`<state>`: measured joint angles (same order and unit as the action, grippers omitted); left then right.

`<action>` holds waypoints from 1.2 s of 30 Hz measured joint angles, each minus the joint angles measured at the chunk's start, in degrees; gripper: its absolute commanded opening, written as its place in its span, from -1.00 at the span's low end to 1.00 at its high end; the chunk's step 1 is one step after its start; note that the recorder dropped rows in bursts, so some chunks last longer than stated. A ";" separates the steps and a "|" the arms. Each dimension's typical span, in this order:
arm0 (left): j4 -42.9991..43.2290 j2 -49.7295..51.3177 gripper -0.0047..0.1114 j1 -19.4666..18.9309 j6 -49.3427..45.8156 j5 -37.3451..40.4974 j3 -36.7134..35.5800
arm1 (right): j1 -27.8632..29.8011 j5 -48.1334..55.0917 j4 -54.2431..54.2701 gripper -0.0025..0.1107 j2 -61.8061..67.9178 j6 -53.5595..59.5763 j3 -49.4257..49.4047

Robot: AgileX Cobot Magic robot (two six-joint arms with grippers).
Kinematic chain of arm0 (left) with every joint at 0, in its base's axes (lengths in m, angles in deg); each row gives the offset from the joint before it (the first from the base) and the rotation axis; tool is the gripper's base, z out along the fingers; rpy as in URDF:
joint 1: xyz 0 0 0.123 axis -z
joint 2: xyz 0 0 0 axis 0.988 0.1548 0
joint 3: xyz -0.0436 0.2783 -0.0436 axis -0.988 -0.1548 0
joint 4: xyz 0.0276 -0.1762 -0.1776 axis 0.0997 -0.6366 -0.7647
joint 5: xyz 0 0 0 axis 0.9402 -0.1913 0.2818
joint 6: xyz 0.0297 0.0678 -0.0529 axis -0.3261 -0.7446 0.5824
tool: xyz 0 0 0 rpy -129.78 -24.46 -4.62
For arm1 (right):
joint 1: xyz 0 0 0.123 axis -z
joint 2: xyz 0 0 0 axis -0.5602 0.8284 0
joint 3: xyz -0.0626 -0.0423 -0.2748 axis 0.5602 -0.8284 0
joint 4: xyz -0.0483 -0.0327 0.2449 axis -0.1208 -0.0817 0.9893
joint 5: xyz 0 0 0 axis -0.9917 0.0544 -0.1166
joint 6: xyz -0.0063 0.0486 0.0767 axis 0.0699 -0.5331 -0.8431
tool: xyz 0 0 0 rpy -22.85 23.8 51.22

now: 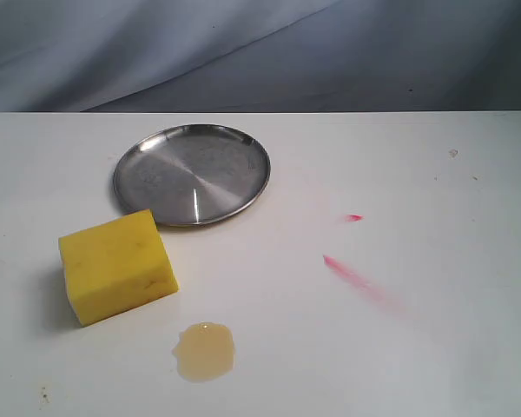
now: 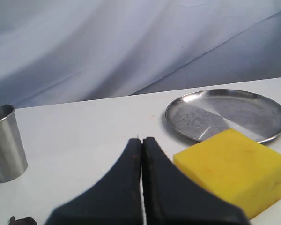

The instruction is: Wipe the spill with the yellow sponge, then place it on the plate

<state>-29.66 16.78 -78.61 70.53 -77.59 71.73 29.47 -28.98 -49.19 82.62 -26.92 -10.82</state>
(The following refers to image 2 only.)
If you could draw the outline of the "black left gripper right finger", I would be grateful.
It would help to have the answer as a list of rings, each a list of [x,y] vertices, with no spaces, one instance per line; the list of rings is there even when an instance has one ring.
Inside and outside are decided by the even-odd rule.
[[[147,137],[141,170],[148,225],[248,225],[244,212],[199,187],[169,160],[156,139]]]

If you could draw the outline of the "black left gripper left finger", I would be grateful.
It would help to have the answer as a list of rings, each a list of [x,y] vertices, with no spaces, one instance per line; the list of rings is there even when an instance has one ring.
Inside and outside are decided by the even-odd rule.
[[[46,224],[143,224],[141,145],[139,139],[130,139],[113,167],[86,192],[57,207]]]

